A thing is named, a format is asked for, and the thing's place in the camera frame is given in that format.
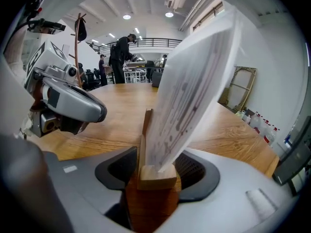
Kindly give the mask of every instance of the man in black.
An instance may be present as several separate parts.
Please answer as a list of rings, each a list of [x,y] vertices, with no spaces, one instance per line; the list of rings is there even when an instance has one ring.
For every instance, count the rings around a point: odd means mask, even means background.
[[[125,83],[123,64],[125,60],[130,59],[132,56],[128,49],[129,42],[135,43],[136,35],[131,33],[127,37],[120,38],[111,53],[111,65],[116,83]]]
[[[104,65],[104,57],[105,56],[103,54],[101,54],[101,59],[100,59],[100,61],[98,63],[99,74],[101,76],[101,84],[102,84],[102,86],[108,84],[107,83],[107,78],[106,78],[106,73],[105,73],[105,67],[104,67],[105,66]]]

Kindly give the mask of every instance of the camera lens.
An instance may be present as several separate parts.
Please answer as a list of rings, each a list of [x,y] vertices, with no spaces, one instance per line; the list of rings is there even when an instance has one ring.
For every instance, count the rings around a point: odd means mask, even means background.
[[[69,73],[70,76],[73,77],[73,76],[75,76],[77,74],[77,70],[75,68],[71,67],[69,69],[68,73]]]
[[[47,130],[52,130],[54,128],[54,123],[53,122],[50,122],[48,125],[47,125]]]

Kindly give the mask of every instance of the wooden coat rack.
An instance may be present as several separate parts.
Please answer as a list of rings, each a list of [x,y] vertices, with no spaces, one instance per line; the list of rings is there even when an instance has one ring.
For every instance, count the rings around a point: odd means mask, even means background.
[[[82,83],[81,83],[81,75],[80,71],[79,71],[79,62],[78,62],[78,44],[80,42],[78,42],[78,33],[79,33],[79,25],[80,25],[80,19],[82,19],[86,14],[84,14],[83,16],[81,16],[81,13],[78,14],[78,19],[77,19],[77,26],[75,28],[75,34],[71,34],[74,36],[74,56],[72,56],[71,54],[69,54],[70,57],[74,58],[75,60],[75,66],[78,69],[77,70],[77,74],[76,74],[76,78],[78,79],[78,85],[80,88],[82,88]]]

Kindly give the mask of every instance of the wooden table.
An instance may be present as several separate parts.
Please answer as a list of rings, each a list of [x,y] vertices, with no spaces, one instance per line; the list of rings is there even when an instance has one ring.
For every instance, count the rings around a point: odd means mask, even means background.
[[[43,138],[30,137],[30,140],[42,150],[56,153],[59,160],[124,147],[139,148],[145,111],[153,108],[157,88],[152,88],[150,83],[109,84],[91,93],[107,107],[103,122],[89,124],[78,135],[55,131]],[[203,123],[190,148],[244,161],[266,176],[272,176],[278,156],[254,130],[218,103],[208,117],[209,122]],[[132,178],[126,196],[134,230],[152,232],[164,222],[177,206],[176,191],[137,191],[136,178]]]

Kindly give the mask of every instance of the black jacket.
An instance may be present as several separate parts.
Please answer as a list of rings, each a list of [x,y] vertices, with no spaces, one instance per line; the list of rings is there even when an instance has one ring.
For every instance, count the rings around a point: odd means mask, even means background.
[[[129,39],[126,36],[121,37],[118,40],[115,46],[115,49],[111,53],[111,59],[119,60],[121,62],[121,65],[123,65],[125,59],[130,54],[129,49],[128,49],[128,43],[129,43]]]

